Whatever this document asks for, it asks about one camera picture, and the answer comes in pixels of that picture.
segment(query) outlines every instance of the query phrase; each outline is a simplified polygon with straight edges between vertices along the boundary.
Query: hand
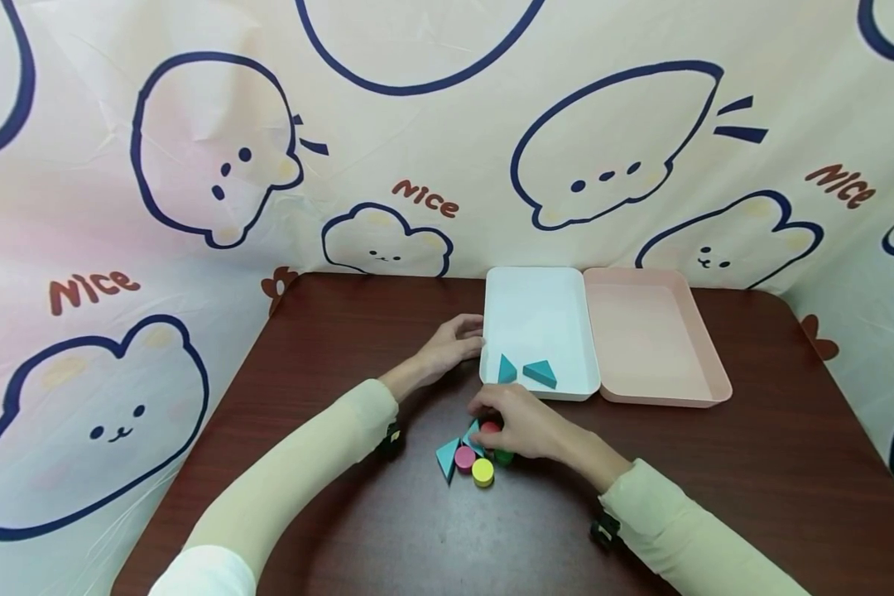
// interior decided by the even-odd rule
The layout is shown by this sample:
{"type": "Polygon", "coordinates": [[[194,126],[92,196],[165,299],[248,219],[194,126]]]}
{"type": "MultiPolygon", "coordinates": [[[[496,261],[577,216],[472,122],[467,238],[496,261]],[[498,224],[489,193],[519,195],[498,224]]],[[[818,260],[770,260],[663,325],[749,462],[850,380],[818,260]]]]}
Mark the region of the hand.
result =
{"type": "Polygon", "coordinates": [[[512,451],[524,458],[562,460],[566,445],[584,429],[553,410],[523,385],[483,385],[467,406],[473,416],[497,410],[503,416],[498,433],[474,433],[471,440],[488,449],[512,451]]]}
{"type": "Polygon", "coordinates": [[[411,391],[436,382],[462,360],[479,356],[481,350],[483,315],[457,315],[437,328],[420,351],[378,381],[387,385],[393,399],[401,402],[411,391]]]}
{"type": "Polygon", "coordinates": [[[553,412],[521,384],[483,385],[467,409],[473,416],[491,409],[503,416],[501,432],[474,433],[474,443],[525,458],[555,459],[583,475],[600,494],[632,468],[604,440],[553,412]]]}
{"type": "Polygon", "coordinates": [[[457,315],[437,328],[414,357],[421,366],[418,387],[439,381],[447,371],[483,350],[483,315],[457,315]]]}

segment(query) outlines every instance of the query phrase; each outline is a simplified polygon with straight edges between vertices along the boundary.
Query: right hand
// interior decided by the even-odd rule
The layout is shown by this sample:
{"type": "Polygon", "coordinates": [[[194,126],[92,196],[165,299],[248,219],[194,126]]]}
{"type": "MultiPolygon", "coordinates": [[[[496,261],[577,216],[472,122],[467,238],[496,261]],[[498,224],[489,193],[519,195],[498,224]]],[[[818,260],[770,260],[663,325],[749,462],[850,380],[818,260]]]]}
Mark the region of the right hand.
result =
{"type": "Polygon", "coordinates": [[[588,434],[553,412],[518,383],[483,385],[467,406],[473,416],[481,416],[491,408],[503,416],[503,430],[474,433],[470,437],[487,449],[503,449],[524,458],[550,458],[562,462],[567,445],[588,434]]]}

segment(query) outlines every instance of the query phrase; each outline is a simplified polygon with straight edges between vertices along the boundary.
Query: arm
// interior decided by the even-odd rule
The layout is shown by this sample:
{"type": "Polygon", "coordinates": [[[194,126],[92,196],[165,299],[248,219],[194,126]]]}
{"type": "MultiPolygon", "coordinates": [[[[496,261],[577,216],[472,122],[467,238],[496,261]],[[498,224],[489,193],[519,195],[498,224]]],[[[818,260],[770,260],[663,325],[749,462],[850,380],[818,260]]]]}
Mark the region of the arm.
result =
{"type": "Polygon", "coordinates": [[[460,360],[478,356],[483,347],[481,334],[482,316],[457,316],[441,325],[414,357],[379,379],[362,382],[272,447],[204,511],[183,553],[172,564],[185,560],[180,565],[185,571],[173,575],[171,566],[151,594],[173,594],[172,586],[179,584],[191,589],[192,578],[200,576],[211,584],[212,594],[245,594],[241,589],[247,583],[244,576],[251,571],[257,581],[272,548],[298,512],[377,447],[405,397],[437,381],[460,360]],[[196,551],[197,557],[190,556],[196,551]],[[230,553],[245,565],[236,565],[238,559],[234,564],[230,553]],[[227,582],[221,574],[206,579],[202,571],[213,569],[213,557],[216,563],[224,560],[214,566],[216,570],[238,567],[229,569],[237,576],[230,584],[238,584],[238,589],[220,589],[227,582]]]}
{"type": "Polygon", "coordinates": [[[473,398],[503,415],[503,431],[473,435],[492,449],[547,457],[596,487],[599,502],[621,523],[620,537],[653,573],[684,596],[806,596],[740,535],[686,497],[641,459],[630,464],[596,434],[553,412],[522,385],[487,385],[473,398]]]}

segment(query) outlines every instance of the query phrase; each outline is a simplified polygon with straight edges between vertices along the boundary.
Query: left hand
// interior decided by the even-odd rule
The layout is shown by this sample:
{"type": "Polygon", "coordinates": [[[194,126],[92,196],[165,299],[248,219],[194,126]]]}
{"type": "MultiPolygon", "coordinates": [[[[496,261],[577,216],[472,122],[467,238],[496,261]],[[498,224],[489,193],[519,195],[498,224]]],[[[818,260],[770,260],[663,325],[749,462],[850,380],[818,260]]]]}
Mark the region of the left hand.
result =
{"type": "Polygon", "coordinates": [[[421,366],[418,387],[439,381],[447,371],[483,350],[483,315],[457,315],[437,328],[434,337],[417,352],[421,366]]]}
{"type": "Polygon", "coordinates": [[[437,328],[434,337],[414,356],[398,364],[379,381],[403,401],[411,391],[439,381],[447,371],[483,350],[483,315],[457,315],[437,328]]]}

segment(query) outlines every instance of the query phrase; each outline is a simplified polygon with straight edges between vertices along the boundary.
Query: long sleeve shirt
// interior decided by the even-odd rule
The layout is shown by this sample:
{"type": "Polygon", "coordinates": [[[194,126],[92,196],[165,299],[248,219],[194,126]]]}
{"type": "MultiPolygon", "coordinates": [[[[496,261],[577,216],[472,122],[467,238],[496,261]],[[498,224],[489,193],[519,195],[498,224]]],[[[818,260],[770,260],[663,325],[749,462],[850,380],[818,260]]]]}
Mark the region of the long sleeve shirt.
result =
{"type": "MultiPolygon", "coordinates": [[[[151,596],[251,596],[301,509],[384,440],[397,402],[369,379],[274,446],[210,504],[151,596]]],[[[620,537],[684,596],[806,596],[795,581],[649,464],[599,497],[620,537]]]]}

